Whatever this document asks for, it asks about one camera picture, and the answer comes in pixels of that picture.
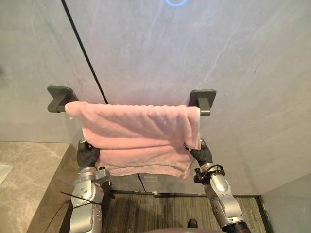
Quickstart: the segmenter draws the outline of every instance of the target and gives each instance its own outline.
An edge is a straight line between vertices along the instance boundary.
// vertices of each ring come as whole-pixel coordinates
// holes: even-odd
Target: marble countertop
[[[0,164],[13,166],[0,185],[1,232],[27,232],[69,146],[69,143],[0,142]]]

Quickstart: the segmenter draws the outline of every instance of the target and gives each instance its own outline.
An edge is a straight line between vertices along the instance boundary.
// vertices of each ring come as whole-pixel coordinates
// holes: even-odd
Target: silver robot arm
[[[230,184],[224,178],[223,167],[213,164],[212,155],[203,139],[201,144],[201,150],[191,150],[201,166],[201,169],[195,169],[194,182],[204,185],[214,216],[224,232],[250,233],[240,206],[231,193]]]
[[[77,160],[81,170],[73,182],[70,233],[102,232],[101,203],[104,195],[108,195],[104,190],[110,187],[111,182],[105,167],[95,167],[98,158],[98,148],[86,141],[79,142]]]

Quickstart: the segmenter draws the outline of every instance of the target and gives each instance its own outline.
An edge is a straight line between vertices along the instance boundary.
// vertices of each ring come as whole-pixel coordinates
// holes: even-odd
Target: wall bracket
[[[48,106],[50,113],[60,113],[65,111],[65,105],[70,102],[78,101],[73,90],[67,86],[48,86],[50,95],[53,97]]]
[[[201,116],[208,117],[213,106],[216,90],[193,90],[190,93],[189,106],[201,109]]]

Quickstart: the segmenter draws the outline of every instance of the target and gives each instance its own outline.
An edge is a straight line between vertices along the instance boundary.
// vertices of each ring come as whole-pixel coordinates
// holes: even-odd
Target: gray carpet
[[[266,233],[255,198],[237,198],[252,233]],[[220,230],[204,197],[155,198],[116,194],[104,212],[103,233],[141,233],[160,228],[187,227],[190,218],[199,228]]]

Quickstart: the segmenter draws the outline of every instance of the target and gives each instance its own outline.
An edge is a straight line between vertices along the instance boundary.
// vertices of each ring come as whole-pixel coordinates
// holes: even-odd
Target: shoe
[[[188,228],[198,228],[198,223],[194,218],[190,219],[187,225]]]

